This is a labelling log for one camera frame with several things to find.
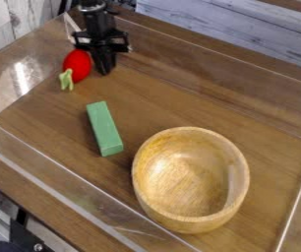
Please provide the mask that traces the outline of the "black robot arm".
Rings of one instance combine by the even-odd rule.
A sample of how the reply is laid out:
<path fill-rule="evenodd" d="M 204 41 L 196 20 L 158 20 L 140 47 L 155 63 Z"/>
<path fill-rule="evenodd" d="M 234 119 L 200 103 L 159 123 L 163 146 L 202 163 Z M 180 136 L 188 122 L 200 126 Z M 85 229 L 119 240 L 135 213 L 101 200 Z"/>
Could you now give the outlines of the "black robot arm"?
<path fill-rule="evenodd" d="M 129 51 L 128 33 L 116 28 L 115 11 L 105 0 L 79 0 L 85 29 L 75 31 L 75 47 L 89 52 L 101 75 L 116 65 L 116 55 Z"/>

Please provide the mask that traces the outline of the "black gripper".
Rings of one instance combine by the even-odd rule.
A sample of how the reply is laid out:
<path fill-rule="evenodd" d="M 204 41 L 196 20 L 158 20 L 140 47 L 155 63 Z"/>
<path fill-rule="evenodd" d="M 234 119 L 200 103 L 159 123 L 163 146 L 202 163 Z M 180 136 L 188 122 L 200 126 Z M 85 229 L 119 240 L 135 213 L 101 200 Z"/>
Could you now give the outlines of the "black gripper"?
<path fill-rule="evenodd" d="M 113 52 L 128 52 L 128 33 L 117 29 L 112 29 L 104 36 L 93 36 L 87 31 L 75 31 L 72 33 L 72 38 L 75 39 L 75 47 L 91 51 L 107 46 Z M 91 51 L 91 56 L 95 62 L 96 70 L 100 74 L 108 75 L 116 65 L 116 54 L 113 52 L 107 52 L 101 56 L 103 61 L 103 71 L 101 63 L 97 53 Z"/>

